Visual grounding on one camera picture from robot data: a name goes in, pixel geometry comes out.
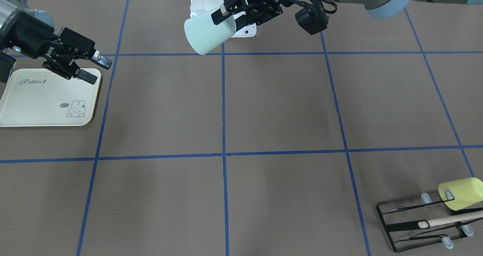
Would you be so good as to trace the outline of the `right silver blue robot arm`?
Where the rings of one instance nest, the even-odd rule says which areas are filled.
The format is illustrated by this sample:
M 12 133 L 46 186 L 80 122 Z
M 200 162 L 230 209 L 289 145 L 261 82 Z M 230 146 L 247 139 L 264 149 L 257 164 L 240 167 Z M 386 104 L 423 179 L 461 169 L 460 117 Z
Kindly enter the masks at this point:
M 10 48 L 31 59 L 42 57 L 42 67 L 62 78 L 78 78 L 95 84 L 97 77 L 81 69 L 76 60 L 89 60 L 108 70 L 112 61 L 95 48 L 95 42 L 67 27 L 55 33 L 52 17 L 30 8 L 25 0 L 0 0 L 1 82 L 11 76 L 16 59 Z

